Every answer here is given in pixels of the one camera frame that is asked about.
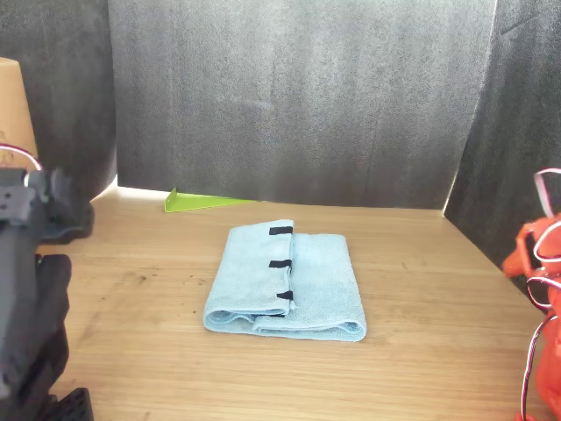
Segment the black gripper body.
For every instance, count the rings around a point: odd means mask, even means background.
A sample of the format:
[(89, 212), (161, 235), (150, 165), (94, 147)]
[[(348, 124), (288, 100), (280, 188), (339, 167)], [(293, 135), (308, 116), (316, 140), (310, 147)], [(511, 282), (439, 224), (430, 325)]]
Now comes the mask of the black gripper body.
[(71, 180), (61, 168), (33, 170), (25, 177), (25, 186), (36, 190), (48, 215), (71, 213)]

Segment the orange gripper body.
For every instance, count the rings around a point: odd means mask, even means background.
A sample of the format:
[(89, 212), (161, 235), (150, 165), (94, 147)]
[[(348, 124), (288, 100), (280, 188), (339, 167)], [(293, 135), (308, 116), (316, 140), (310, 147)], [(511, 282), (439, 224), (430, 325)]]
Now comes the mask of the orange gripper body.
[(502, 263), (507, 277), (525, 275), (560, 279), (560, 219), (539, 218), (524, 224), (515, 250)]

